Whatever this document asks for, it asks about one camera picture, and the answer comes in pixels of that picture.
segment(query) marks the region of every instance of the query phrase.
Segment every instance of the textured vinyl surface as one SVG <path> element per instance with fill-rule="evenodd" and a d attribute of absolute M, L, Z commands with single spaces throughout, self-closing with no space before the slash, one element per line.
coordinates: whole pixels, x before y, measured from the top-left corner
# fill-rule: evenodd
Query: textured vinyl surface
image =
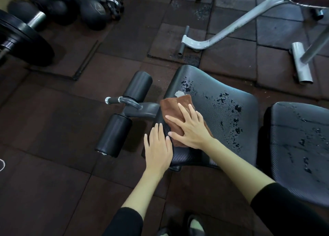
<path fill-rule="evenodd" d="M 269 121 L 274 180 L 300 199 L 328 207 L 329 110 L 278 102 Z"/>
<path fill-rule="evenodd" d="M 164 98 L 175 97 L 177 91 L 191 95 L 196 110 L 203 115 L 215 138 L 255 165 L 258 103 L 253 95 L 225 85 L 200 69 L 188 65 L 176 71 Z M 154 123 L 164 124 L 165 135 L 170 131 L 160 109 Z M 200 150 L 174 147 L 171 166 L 183 165 L 217 167 L 216 163 Z"/>

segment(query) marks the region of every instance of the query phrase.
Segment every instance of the hand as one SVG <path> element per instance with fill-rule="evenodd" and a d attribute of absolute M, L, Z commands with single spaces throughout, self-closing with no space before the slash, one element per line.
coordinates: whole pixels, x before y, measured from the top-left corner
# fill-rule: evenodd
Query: hand
<path fill-rule="evenodd" d="M 183 105 L 178 103 L 178 107 L 185 118 L 185 122 L 182 122 L 178 118 L 174 118 L 168 115 L 166 115 L 166 119 L 181 127 L 184 131 L 184 135 L 180 136 L 172 131 L 170 131 L 168 135 L 188 147 L 203 150 L 204 146 L 212 139 L 204 125 L 203 116 L 198 111 L 195 111 L 191 104 L 188 105 L 191 116 L 183 107 Z"/>
<path fill-rule="evenodd" d="M 172 143 L 163 132 L 163 126 L 155 124 L 150 132 L 150 144 L 147 141 L 147 134 L 144 135 L 146 172 L 159 175 L 162 178 L 169 168 L 172 160 Z"/>

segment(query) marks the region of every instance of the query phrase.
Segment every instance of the leg roller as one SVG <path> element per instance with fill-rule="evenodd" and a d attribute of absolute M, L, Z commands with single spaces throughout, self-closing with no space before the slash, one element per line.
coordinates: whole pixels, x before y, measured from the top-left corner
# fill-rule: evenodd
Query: leg roller
<path fill-rule="evenodd" d="M 152 77 L 146 72 L 136 72 L 121 97 L 107 97 L 105 103 L 126 104 L 121 114 L 113 114 L 95 148 L 96 151 L 118 157 L 132 126 L 130 117 L 155 118 L 160 105 L 143 103 L 152 84 Z"/>

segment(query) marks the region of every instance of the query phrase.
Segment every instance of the right hand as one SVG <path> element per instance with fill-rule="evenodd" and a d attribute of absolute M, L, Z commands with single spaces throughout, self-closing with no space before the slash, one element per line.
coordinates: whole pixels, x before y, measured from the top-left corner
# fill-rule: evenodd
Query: right hand
<path fill-rule="evenodd" d="M 198 111 L 195 111 L 191 104 L 188 105 L 191 116 L 183 105 L 178 103 L 178 107 L 185 118 L 185 122 L 168 115 L 166 115 L 166 119 L 181 127 L 184 131 L 184 135 L 180 136 L 172 131 L 170 131 L 168 135 L 188 147 L 203 150 L 204 146 L 212 140 L 211 135 L 204 125 L 203 116 Z"/>

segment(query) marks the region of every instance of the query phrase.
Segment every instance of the finger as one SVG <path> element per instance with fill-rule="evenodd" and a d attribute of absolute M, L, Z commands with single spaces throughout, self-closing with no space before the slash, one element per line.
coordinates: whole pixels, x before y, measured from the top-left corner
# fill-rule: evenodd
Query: finger
<path fill-rule="evenodd" d="M 164 142 L 165 141 L 165 134 L 163 132 L 163 125 L 159 125 L 159 141 Z"/>
<path fill-rule="evenodd" d="M 154 126 L 153 141 L 154 142 L 159 141 L 159 124 L 158 123 L 156 123 Z"/>
<path fill-rule="evenodd" d="M 153 144 L 153 131 L 154 131 L 154 127 L 151 129 L 151 132 L 150 132 L 150 138 L 149 138 L 149 140 L 150 140 L 150 145 Z"/>
<path fill-rule="evenodd" d="M 199 122 L 203 123 L 203 116 L 200 112 L 196 111 L 196 114 L 198 115 Z"/>
<path fill-rule="evenodd" d="M 148 144 L 148 140 L 147 140 L 147 134 L 144 135 L 144 147 L 145 147 L 145 149 L 148 149 L 150 147 L 150 145 Z"/>
<path fill-rule="evenodd" d="M 173 152 L 172 152 L 172 143 L 171 143 L 171 140 L 170 140 L 170 137 L 169 136 L 166 136 L 166 146 L 167 146 L 168 153 L 170 155 L 172 155 L 173 154 Z"/>
<path fill-rule="evenodd" d="M 188 108 L 190 109 L 192 120 L 193 121 L 199 121 L 198 120 L 198 115 L 195 113 L 195 110 L 193 109 L 193 106 L 191 104 L 189 104 Z"/>
<path fill-rule="evenodd" d="M 190 114 L 187 112 L 187 110 L 184 108 L 184 106 L 181 105 L 180 103 L 178 103 L 178 107 L 181 110 L 183 117 L 185 118 L 185 122 L 192 121 Z"/>
<path fill-rule="evenodd" d="M 175 123 L 179 127 L 183 127 L 183 125 L 184 125 L 184 123 L 182 121 L 180 121 L 178 118 L 166 115 L 166 119 L 168 119 L 169 121 Z"/>
<path fill-rule="evenodd" d="M 184 137 L 178 135 L 176 132 L 169 131 L 169 132 L 168 132 L 168 135 L 169 135 L 171 138 L 173 138 L 173 139 L 175 139 L 175 140 L 177 140 L 177 141 L 180 141 L 181 143 L 183 143 L 183 141 L 184 141 Z"/>

